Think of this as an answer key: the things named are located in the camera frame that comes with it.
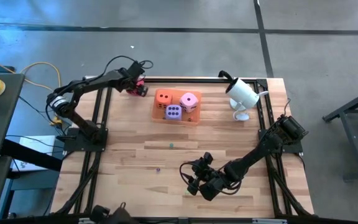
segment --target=gray floor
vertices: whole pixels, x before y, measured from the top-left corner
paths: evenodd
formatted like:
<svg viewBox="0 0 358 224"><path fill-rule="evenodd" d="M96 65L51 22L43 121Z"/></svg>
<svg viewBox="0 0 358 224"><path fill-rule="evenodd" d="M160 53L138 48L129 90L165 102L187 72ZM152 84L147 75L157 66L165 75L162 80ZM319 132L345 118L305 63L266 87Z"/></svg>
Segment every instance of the gray floor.
<svg viewBox="0 0 358 224"><path fill-rule="evenodd" d="M260 0L267 29L358 30L358 1ZM100 27L257 28L253 1L0 0L0 23ZM358 35L267 35L274 77L285 80L291 110L310 131L303 140L315 213L358 220L358 180L342 175L356 161L339 120L321 117L358 95ZM55 64L63 82L99 74L109 58L128 55L155 64L148 75L266 77L258 34L151 32L40 32L0 30L0 62L18 69L37 62ZM111 68L126 67L120 60ZM39 66L35 82L56 87L54 71ZM25 84L22 96L43 108L46 90ZM42 117L19 103L10 134L53 134ZM18 194L14 203L21 203ZM34 206L45 198L33 196Z"/></svg>

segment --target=foam dice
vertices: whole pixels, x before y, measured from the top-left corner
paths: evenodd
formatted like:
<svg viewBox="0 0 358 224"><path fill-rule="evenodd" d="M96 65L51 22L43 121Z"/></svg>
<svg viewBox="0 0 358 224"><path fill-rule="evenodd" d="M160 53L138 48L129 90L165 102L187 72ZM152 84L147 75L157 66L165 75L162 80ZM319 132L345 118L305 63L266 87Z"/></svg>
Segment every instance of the foam dice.
<svg viewBox="0 0 358 224"><path fill-rule="evenodd" d="M181 121L181 108L179 105L169 105L165 110L165 119Z"/></svg>
<svg viewBox="0 0 358 224"><path fill-rule="evenodd" d="M155 106L160 109L167 108L171 104L172 93L168 90L159 90L155 93Z"/></svg>
<svg viewBox="0 0 358 224"><path fill-rule="evenodd" d="M187 112L190 113L196 109L198 104L197 97L192 93L185 93L180 98L180 106Z"/></svg>

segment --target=orange dice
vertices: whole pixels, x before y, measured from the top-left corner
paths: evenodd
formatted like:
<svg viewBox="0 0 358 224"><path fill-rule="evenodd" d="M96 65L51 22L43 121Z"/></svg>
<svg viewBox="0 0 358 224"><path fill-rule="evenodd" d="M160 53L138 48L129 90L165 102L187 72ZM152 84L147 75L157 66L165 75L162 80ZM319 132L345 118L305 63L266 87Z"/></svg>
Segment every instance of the orange dice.
<svg viewBox="0 0 358 224"><path fill-rule="evenodd" d="M167 108L172 102L172 93L169 90L158 90L155 93L155 106L160 109Z"/></svg>

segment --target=orange tray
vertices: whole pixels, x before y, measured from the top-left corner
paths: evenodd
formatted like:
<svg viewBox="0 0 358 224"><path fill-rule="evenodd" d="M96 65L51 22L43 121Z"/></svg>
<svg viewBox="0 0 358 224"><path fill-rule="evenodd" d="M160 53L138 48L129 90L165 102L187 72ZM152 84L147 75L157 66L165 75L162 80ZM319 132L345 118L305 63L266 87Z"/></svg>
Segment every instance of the orange tray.
<svg viewBox="0 0 358 224"><path fill-rule="evenodd" d="M192 93L194 94L198 99L198 104L195 110L193 110L190 113L185 112L182 110L181 114L181 121L174 121L174 120L167 120L164 119L165 117L165 109L158 108L157 103L157 93L160 90L168 91L170 94L172 94L172 100L169 105L179 105L180 98L185 93ZM154 96L154 103L152 108L152 121L158 122L158 123L165 123L165 124L180 124L180 125L187 125L187 126L196 126L200 122L200 113L201 113L201 93L198 91L185 91L185 90L173 90L173 89L164 89L159 88L155 90L155 96Z"/></svg>

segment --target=wooden table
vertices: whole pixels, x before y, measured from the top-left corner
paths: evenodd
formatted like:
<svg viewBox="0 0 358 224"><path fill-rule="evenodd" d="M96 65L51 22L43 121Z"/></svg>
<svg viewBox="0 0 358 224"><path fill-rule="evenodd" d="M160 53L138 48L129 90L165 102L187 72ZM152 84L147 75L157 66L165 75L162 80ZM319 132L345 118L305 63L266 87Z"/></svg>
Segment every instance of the wooden table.
<svg viewBox="0 0 358 224"><path fill-rule="evenodd" d="M227 161L247 154L258 142L257 110L249 111L250 120L246 122L234 121L229 98L224 93L227 84L147 85L149 92L145 98L113 91L107 124L108 146L102 153L94 205L114 211L121 202L126 202L126 209L133 217L274 217L264 159L249 169L237 194L219 194L211 202L203 199L200 193L192 196L186 192L186 184L178 171L181 163L198 159L206 151L214 157L213 167L221 167ZM188 127L152 122L150 115L157 88L202 92L200 124ZM287 102L283 79L269 78L268 88L274 117L277 118ZM96 92L83 95L76 111L91 119L95 98ZM75 152L63 161L52 211L61 208L76 189L83 158L84 152ZM284 154L282 160L288 187L302 206L313 213L300 159ZM190 168L184 171L192 173ZM281 190L277 192L280 208L284 211ZM85 190L82 209L87 198L88 189Z"/></svg>

